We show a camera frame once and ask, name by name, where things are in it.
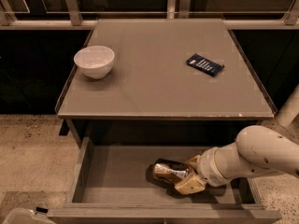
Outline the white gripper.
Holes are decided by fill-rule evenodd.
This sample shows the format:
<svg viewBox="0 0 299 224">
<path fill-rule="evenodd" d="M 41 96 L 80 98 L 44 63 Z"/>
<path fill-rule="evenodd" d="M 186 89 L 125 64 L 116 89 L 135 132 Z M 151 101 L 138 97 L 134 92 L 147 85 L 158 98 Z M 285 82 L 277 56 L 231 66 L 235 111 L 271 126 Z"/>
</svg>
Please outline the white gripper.
<svg viewBox="0 0 299 224">
<path fill-rule="evenodd" d="M 182 195 L 201 192 L 206 188 L 206 183 L 212 187 L 220 187 L 230 183 L 219 171 L 216 165 L 215 154 L 217 147 L 206 150 L 201 156 L 196 155 L 186 161 L 197 173 L 188 174 L 175 185 L 175 189 Z"/>
</svg>

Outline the white robot base corner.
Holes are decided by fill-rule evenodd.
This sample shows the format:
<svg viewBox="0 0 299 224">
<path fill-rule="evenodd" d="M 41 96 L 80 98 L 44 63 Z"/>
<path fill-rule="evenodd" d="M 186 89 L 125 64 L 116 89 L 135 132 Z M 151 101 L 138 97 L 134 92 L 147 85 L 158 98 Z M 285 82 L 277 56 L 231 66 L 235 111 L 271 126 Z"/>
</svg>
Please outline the white robot base corner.
<svg viewBox="0 0 299 224">
<path fill-rule="evenodd" d="M 45 214 L 37 211 L 14 208 L 5 217 L 2 224 L 56 224 L 54 221 L 46 217 Z"/>
</svg>

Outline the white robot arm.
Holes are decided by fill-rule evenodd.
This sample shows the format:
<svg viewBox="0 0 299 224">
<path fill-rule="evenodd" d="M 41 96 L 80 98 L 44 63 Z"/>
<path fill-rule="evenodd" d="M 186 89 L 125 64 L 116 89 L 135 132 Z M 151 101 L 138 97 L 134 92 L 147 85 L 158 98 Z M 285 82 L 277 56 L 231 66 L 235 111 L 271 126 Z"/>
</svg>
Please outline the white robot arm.
<svg viewBox="0 0 299 224">
<path fill-rule="evenodd" d="M 193 170 L 175 185 L 183 195 L 203 191 L 206 185 L 227 185 L 240 177 L 277 172 L 298 177 L 299 146 L 269 128 L 251 125 L 241 130 L 232 144 L 208 149 L 187 163 Z"/>
</svg>

